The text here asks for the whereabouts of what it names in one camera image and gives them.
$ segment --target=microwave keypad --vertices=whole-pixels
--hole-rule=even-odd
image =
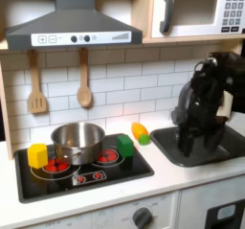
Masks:
[[[226,0],[221,33],[237,33],[241,23],[245,0]]]

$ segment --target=green toy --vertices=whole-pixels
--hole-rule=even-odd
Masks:
[[[122,157],[134,155],[134,143],[127,135],[118,136],[117,147]]]

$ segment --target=wooden spatula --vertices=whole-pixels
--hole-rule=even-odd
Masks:
[[[40,92],[39,77],[37,68],[37,51],[31,50],[28,52],[29,62],[31,66],[31,78],[33,92],[28,98],[28,108],[32,113],[45,112],[47,110],[47,102],[44,95]]]
[[[83,107],[88,107],[92,101],[92,94],[88,87],[88,50],[79,50],[80,56],[80,89],[78,90],[78,102]]]

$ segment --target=yellow corn toy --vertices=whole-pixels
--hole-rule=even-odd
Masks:
[[[27,150],[27,155],[30,167],[40,169],[48,165],[48,149],[45,144],[33,144]]]
[[[140,145],[144,146],[149,144],[150,139],[149,139],[148,131],[143,125],[139,123],[133,123],[132,132],[135,139],[138,140]]]

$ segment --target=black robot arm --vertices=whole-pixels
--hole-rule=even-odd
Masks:
[[[234,96],[232,111],[245,113],[245,59],[233,53],[212,53],[196,65],[171,113],[179,129],[178,146],[185,156],[191,155],[194,141],[209,151],[216,150],[228,120],[217,117],[224,91]]]

